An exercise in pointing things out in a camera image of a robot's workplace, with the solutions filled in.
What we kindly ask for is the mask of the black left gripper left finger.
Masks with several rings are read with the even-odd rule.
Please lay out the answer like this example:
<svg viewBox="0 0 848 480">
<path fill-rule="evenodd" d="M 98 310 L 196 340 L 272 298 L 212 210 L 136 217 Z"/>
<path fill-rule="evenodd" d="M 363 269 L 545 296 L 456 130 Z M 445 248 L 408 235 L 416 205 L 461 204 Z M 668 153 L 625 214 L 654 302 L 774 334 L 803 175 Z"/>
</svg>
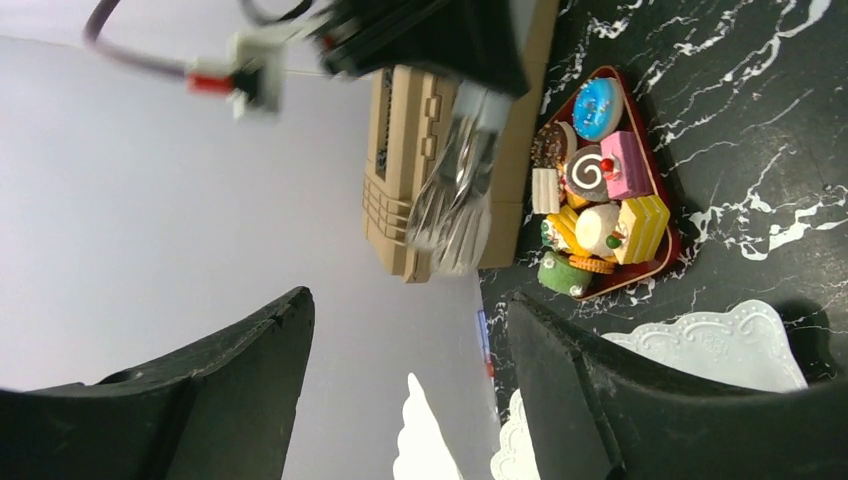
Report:
<svg viewBox="0 0 848 480">
<path fill-rule="evenodd" d="M 247 318 L 86 385 L 1 394 L 5 479 L 278 479 L 313 340 L 297 287 Z"/>
</svg>

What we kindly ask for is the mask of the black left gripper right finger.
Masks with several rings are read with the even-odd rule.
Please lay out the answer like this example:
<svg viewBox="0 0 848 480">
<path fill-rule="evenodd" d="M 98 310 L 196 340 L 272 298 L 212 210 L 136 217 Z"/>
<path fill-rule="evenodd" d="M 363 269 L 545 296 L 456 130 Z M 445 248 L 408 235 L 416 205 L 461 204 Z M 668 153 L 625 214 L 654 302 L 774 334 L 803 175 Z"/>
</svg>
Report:
<svg viewBox="0 0 848 480">
<path fill-rule="evenodd" d="M 508 309 L 543 479 L 843 479 L 847 382 L 785 393 L 688 374 L 523 295 Z"/>
</svg>

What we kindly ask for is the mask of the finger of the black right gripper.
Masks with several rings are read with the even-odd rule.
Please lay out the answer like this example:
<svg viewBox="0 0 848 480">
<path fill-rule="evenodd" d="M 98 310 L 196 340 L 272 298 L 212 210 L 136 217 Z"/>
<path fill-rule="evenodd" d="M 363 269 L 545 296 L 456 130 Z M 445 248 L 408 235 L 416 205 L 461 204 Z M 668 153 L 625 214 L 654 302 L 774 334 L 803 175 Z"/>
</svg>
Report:
<svg viewBox="0 0 848 480">
<path fill-rule="evenodd" d="M 519 98 L 529 86 L 517 36 L 529 18 L 528 1 L 333 1 L 321 65 L 355 77 L 400 65 Z"/>
</svg>

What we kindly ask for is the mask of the white three-tier cake stand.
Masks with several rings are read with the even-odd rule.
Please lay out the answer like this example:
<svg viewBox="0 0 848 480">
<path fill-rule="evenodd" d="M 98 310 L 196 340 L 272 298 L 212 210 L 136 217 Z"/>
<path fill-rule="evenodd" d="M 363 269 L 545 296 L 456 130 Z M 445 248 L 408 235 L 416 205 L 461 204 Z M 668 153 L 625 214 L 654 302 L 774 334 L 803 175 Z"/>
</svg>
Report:
<svg viewBox="0 0 848 480">
<path fill-rule="evenodd" d="M 724 313 L 689 313 L 672 324 L 648 323 L 603 337 L 667 367 L 729 385 L 779 393 L 808 386 L 781 316 L 760 300 L 743 301 Z M 461 478 L 414 374 L 408 375 L 407 385 L 394 478 Z"/>
</svg>

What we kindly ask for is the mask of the metal serving tongs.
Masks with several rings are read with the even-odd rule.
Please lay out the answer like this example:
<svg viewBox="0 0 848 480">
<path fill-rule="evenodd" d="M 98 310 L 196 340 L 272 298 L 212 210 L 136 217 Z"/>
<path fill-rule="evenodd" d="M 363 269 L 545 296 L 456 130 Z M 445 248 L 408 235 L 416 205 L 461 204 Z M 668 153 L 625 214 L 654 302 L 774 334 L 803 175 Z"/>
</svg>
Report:
<svg viewBox="0 0 848 480">
<path fill-rule="evenodd" d="M 406 242 L 430 255 L 431 272 L 476 270 L 491 226 L 490 189 L 513 100 L 470 81 L 459 85 L 444 148 L 415 199 Z"/>
</svg>

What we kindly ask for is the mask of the yellow layered cake piece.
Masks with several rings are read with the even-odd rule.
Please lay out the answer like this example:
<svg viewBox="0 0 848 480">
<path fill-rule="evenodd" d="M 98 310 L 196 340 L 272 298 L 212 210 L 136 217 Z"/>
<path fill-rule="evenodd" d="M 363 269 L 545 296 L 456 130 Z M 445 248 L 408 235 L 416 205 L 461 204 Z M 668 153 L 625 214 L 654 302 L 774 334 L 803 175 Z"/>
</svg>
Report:
<svg viewBox="0 0 848 480">
<path fill-rule="evenodd" d="M 655 258 L 670 219 L 670 211 L 657 195 L 621 202 L 614 233 L 621 244 L 613 249 L 622 265 L 640 264 Z"/>
</svg>

